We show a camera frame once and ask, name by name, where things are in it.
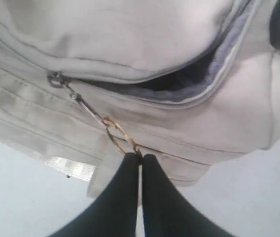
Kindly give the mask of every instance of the zipper pull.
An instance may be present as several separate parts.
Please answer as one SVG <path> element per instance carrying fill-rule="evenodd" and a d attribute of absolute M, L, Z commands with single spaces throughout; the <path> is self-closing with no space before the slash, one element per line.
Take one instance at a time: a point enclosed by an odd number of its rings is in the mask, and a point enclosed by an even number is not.
<path fill-rule="evenodd" d="M 110 128 L 115 127 L 126 139 L 126 141 L 133 147 L 134 151 L 139 157 L 142 157 L 139 145 L 131 138 L 127 132 L 119 125 L 115 120 L 106 117 L 101 117 L 81 96 L 81 94 L 74 91 L 70 86 L 71 79 L 64 77 L 61 73 L 52 73 L 47 76 L 48 83 L 53 88 L 62 88 L 70 96 L 70 98 L 76 101 L 81 107 L 84 108 L 98 123 L 99 125 L 106 130 L 108 137 L 113 142 L 113 144 L 124 154 L 127 152 L 122 148 L 120 143 L 117 141 L 116 137 L 111 133 Z"/>

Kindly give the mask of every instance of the gray lining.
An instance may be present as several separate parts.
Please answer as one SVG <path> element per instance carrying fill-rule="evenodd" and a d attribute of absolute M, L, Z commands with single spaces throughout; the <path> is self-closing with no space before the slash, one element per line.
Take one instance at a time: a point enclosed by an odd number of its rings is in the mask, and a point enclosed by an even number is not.
<path fill-rule="evenodd" d="M 255 0 L 249 2 L 220 46 L 204 58 L 177 72 L 132 85 L 106 82 L 89 83 L 119 94 L 158 101 L 180 102 L 186 98 L 196 96 L 213 83 L 215 76 L 224 65 L 226 57 L 237 42 L 254 2 Z"/>

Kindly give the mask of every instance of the floor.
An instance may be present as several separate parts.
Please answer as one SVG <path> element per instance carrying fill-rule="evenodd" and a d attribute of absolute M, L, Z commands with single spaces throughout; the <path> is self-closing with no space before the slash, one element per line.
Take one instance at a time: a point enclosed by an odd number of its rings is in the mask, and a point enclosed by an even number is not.
<path fill-rule="evenodd" d="M 87 187 L 0 144 L 0 237 L 49 235 L 92 202 Z M 271 151 L 217 164 L 180 191 L 238 237 L 280 237 L 280 141 Z"/>

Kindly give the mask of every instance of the key ring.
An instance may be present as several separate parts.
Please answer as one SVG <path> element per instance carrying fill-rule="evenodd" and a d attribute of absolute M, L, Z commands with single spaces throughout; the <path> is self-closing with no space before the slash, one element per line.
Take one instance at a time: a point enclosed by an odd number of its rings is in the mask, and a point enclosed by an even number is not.
<path fill-rule="evenodd" d="M 76 101 L 81 107 L 84 108 L 107 132 L 108 137 L 112 141 L 112 143 L 123 153 L 126 154 L 127 152 L 122 148 L 120 143 L 117 141 L 117 137 L 115 137 L 110 128 L 114 126 L 119 132 L 125 137 L 126 141 L 133 147 L 135 153 L 142 157 L 142 153 L 140 151 L 139 145 L 134 141 L 132 137 L 130 137 L 124 128 L 117 123 L 112 118 L 106 117 L 102 118 L 83 98 L 79 93 L 76 93 L 70 86 L 69 83 L 71 82 L 70 79 L 63 77 L 60 73 L 53 73 L 52 75 L 47 76 L 48 83 L 53 88 L 63 88 L 70 96 L 70 98 Z"/>

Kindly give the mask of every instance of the white background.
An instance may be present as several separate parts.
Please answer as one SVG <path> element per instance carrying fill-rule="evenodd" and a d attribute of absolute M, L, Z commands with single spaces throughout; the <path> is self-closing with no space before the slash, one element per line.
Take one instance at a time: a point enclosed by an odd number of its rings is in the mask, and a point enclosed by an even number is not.
<path fill-rule="evenodd" d="M 0 237 L 51 234 L 92 202 L 87 187 L 0 144 Z M 271 151 L 217 164 L 194 187 L 180 190 L 238 237 L 280 237 L 280 141 Z"/>

